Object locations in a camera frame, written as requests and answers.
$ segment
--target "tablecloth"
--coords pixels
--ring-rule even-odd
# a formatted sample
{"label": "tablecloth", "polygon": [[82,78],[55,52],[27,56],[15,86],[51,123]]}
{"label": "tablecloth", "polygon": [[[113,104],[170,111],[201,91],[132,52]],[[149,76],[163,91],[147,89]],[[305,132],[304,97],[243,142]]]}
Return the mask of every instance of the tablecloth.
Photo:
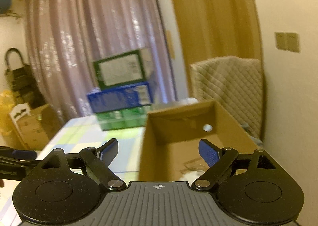
{"label": "tablecloth", "polygon": [[[101,131],[95,116],[71,119],[43,149],[37,159],[43,159],[51,150],[62,148],[65,153],[77,153],[86,147],[100,147],[111,138],[118,139],[119,151],[109,169],[128,184],[138,178],[143,127]],[[18,182],[5,180],[0,190],[0,224],[17,226],[21,220],[12,204],[12,192]]]}

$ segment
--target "pink curtain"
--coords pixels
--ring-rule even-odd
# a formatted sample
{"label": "pink curtain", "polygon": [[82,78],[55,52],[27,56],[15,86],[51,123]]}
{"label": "pink curtain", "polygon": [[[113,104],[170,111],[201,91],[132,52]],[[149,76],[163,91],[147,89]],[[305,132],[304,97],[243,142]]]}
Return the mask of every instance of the pink curtain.
{"label": "pink curtain", "polygon": [[92,61],[150,47],[159,99],[175,99],[156,0],[25,0],[30,63],[60,118],[90,115]]}

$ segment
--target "bag handle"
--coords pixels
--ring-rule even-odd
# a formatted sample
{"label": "bag handle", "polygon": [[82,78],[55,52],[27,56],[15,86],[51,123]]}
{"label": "bag handle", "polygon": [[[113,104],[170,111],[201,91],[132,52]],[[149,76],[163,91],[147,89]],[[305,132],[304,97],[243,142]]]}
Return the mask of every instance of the bag handle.
{"label": "bag handle", "polygon": [[24,63],[23,57],[22,57],[22,55],[21,55],[21,52],[20,52],[18,49],[16,49],[16,48],[10,48],[10,49],[8,49],[7,53],[5,53],[5,57],[4,57],[4,58],[5,58],[5,64],[6,64],[6,66],[7,66],[7,69],[8,69],[8,70],[11,70],[11,69],[10,69],[10,65],[9,65],[9,54],[10,54],[11,52],[16,52],[16,53],[19,55],[20,60],[21,60],[21,62],[22,62],[22,64],[23,64],[23,66],[25,66],[25,63]]}

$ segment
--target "triangular cutout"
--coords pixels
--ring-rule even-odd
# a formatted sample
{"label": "triangular cutout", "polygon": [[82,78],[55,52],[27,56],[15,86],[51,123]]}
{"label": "triangular cutout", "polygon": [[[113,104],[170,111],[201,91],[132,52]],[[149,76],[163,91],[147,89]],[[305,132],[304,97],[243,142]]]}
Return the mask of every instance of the triangular cutout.
{"label": "triangular cutout", "polygon": [[261,155],[257,164],[259,169],[276,169],[276,167],[271,163],[271,161],[265,156]]}
{"label": "triangular cutout", "polygon": [[53,155],[43,166],[42,169],[52,169],[61,167],[57,154]]}

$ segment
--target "black circular motor housing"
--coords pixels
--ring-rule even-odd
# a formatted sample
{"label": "black circular motor housing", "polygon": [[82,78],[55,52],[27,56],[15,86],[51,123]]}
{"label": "black circular motor housing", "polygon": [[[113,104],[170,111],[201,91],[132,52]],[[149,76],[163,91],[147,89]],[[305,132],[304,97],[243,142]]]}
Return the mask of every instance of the black circular motor housing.
{"label": "black circular motor housing", "polygon": [[216,192],[219,206],[252,225],[282,225],[295,220],[304,203],[303,191],[269,155],[270,169],[259,168],[258,158],[254,153],[245,173],[220,184]]}
{"label": "black circular motor housing", "polygon": [[12,201],[24,221],[66,224],[93,210],[100,195],[100,187],[72,172],[63,150],[55,149],[15,188]]}

